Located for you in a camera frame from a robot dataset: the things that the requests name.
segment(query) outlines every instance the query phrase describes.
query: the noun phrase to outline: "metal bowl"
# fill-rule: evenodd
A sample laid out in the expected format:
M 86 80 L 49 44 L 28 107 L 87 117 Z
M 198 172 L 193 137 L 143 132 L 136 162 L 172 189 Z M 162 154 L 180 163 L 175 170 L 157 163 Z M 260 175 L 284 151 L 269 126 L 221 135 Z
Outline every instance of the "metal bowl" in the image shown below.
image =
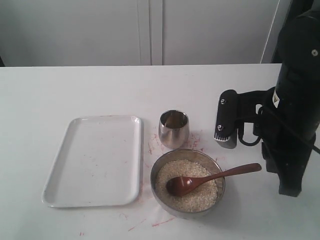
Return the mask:
M 167 204 L 165 204 L 157 195 L 156 193 L 156 179 L 159 170 L 167 163 L 175 161 L 175 160 L 189 160 L 191 162 L 196 162 L 203 167 L 205 167 L 211 174 L 217 174 L 222 172 L 219 165 L 208 155 L 191 149 L 177 149 L 170 152 L 167 152 L 166 154 L 162 155 L 158 158 L 158 160 L 154 163 L 152 170 L 151 170 L 151 189 L 154 198 L 158 201 L 158 203 L 161 205 L 161 207 L 166 210 L 171 215 L 178 217 L 178 218 L 197 218 L 201 217 L 203 215 L 206 215 L 210 211 L 214 209 L 214 207 L 217 205 L 217 203 L 221 200 L 222 196 L 225 192 L 225 178 L 218 178 L 215 180 L 216 186 L 218 188 L 217 192 L 217 198 L 215 203 L 210 206 L 209 208 L 203 210 L 203 211 L 197 211 L 197 212 L 185 212 L 178 209 L 175 209 Z

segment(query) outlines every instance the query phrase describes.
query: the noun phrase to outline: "rice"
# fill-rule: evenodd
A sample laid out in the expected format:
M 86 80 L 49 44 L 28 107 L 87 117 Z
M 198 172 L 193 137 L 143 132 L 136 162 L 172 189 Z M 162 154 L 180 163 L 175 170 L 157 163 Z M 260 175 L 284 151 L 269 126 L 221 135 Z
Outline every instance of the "rice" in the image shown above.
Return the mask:
M 175 177 L 201 178 L 211 173 L 197 162 L 186 159 L 175 160 L 165 164 L 155 180 L 155 192 L 162 202 L 183 212 L 200 212 L 210 208 L 217 199 L 218 188 L 215 180 L 206 182 L 192 192 L 180 196 L 172 196 L 166 189 L 167 181 Z

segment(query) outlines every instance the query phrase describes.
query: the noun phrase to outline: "white table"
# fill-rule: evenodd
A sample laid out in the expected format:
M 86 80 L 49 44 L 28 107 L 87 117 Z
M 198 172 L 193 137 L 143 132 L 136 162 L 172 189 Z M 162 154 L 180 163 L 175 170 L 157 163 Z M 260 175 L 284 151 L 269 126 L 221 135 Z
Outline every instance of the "white table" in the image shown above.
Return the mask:
M 266 172 L 260 144 L 229 150 L 213 140 L 220 94 L 267 90 L 279 70 L 278 64 L 0 68 L 0 239 L 319 239 L 318 155 L 312 153 L 294 198 L 278 194 L 278 176 Z M 227 178 L 220 204 L 198 220 L 172 218 L 151 193 L 151 166 L 168 151 L 157 144 L 158 120 L 169 109 L 188 114 L 188 145 L 223 169 L 263 166 Z M 41 193 L 66 127 L 74 118 L 101 115 L 144 121 L 140 198 L 123 207 L 46 207 Z

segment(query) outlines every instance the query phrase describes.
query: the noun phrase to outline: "cabinet door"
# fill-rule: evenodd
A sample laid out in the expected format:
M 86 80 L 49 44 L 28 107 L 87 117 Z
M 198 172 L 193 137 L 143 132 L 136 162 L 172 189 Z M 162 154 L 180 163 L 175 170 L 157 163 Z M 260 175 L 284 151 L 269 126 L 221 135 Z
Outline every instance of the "cabinet door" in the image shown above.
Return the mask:
M 162 63 L 260 63 L 271 27 L 277 36 L 285 19 L 273 25 L 276 12 L 281 8 L 285 16 L 289 5 L 290 0 L 163 0 Z M 271 55 L 275 46 L 276 41 L 267 45 Z
M 6 66 L 150 65 L 148 0 L 4 0 Z

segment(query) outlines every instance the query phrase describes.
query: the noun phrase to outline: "metal cup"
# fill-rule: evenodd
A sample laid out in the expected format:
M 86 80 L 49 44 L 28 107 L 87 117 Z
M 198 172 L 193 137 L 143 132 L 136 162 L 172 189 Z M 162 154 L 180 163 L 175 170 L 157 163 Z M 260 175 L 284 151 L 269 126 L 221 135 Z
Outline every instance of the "metal cup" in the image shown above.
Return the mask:
M 179 110 L 164 112 L 159 121 L 159 139 L 169 149 L 180 148 L 189 137 L 189 118 Z

